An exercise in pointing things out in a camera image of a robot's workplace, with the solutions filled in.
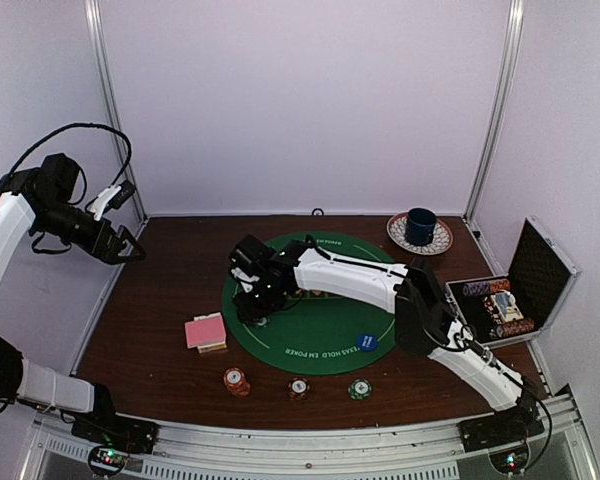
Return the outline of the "red chip stack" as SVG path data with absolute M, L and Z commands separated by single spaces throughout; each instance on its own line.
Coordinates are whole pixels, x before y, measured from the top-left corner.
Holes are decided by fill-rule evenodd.
M 223 382 L 226 389 L 234 396 L 245 397 L 251 391 L 251 385 L 244 372 L 237 367 L 229 368 L 224 372 Z

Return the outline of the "green 20 chip stack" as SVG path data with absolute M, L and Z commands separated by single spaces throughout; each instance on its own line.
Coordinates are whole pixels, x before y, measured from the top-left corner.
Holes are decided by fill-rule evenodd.
M 352 400 L 363 400 L 372 394 L 372 385 L 366 379 L 356 379 L 348 387 L 348 395 Z

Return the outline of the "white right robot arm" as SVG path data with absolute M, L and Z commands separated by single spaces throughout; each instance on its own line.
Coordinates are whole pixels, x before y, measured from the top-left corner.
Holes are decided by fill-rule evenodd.
M 501 362 L 460 320 L 423 261 L 383 263 L 323 248 L 312 236 L 276 250 L 244 237 L 229 255 L 229 274 L 241 290 L 233 303 L 241 322 L 253 325 L 282 310 L 298 290 L 317 290 L 377 307 L 394 317 L 395 343 L 407 353 L 445 366 L 496 411 L 492 430 L 515 440 L 538 415 L 535 385 Z

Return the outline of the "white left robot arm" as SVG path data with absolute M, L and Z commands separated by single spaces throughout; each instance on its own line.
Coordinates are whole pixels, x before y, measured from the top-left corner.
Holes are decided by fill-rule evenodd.
M 105 217 L 108 208 L 129 197 L 130 186 L 106 188 L 95 210 L 88 211 L 71 202 L 79 175 L 76 162 L 58 157 L 0 179 L 0 402 L 85 415 L 86 429 L 101 443 L 113 444 L 123 436 L 124 424 L 114 415 L 109 389 L 41 365 L 41 352 L 20 350 L 43 345 L 26 336 L 35 327 L 50 331 L 44 315 L 53 315 L 54 326 L 67 315 L 74 326 L 86 310 L 79 291 L 83 283 L 69 272 L 69 262 L 42 255 L 41 247 L 30 247 L 29 241 L 54 239 L 67 255 L 81 251 L 112 266 L 146 257 L 127 227 Z M 34 327 L 27 324 L 28 316 Z

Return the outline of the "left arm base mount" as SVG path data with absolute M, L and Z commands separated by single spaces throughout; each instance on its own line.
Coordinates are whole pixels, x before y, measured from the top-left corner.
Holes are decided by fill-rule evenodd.
M 94 385 L 94 404 L 87 413 L 70 413 L 71 434 L 94 444 L 87 466 L 97 476 L 110 478 L 127 466 L 133 455 L 154 452 L 158 425 L 119 415 L 109 389 Z

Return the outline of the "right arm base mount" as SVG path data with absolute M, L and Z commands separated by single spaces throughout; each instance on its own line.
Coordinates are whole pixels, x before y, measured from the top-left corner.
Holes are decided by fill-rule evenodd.
M 520 406 L 461 421 L 458 429 L 466 453 L 486 450 L 491 466 L 509 477 L 531 466 L 529 439 L 545 432 L 538 409 Z

